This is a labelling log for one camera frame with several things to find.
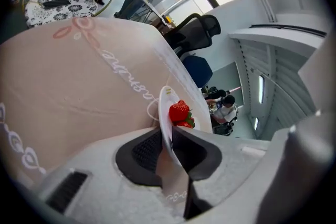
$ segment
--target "blue chair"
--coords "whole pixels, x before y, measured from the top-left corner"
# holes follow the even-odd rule
[[[182,63],[186,70],[188,70],[198,88],[202,88],[207,85],[213,73],[208,62],[204,58],[198,56],[187,56]]]

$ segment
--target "pink tablecloth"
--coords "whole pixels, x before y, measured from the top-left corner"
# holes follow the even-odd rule
[[[201,93],[150,25],[105,18],[42,25],[0,46],[0,69],[1,150],[11,176],[28,187],[92,142],[158,125],[165,85],[202,131],[212,131]],[[167,200],[183,201],[186,174],[166,151],[157,171]]]

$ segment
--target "black office chair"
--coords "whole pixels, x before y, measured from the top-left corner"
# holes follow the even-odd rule
[[[212,37],[221,33],[219,22],[213,15],[193,13],[163,37],[178,57],[191,50],[212,45]]]

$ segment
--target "black and white patterned tablecloth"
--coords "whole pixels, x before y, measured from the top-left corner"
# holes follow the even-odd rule
[[[69,0],[70,4],[62,7],[44,9],[39,3],[52,0],[30,0],[25,8],[25,16],[28,27],[47,24],[56,20],[70,19],[74,17],[93,16],[98,5],[94,0]]]

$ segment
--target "office chair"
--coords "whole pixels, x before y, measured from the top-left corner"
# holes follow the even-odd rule
[[[213,15],[193,13],[163,37],[178,57],[191,50],[212,45],[212,37],[221,33],[220,25]]]
[[[198,56],[188,56],[182,63],[198,88],[202,88],[207,85],[213,73],[211,67],[204,58]]]

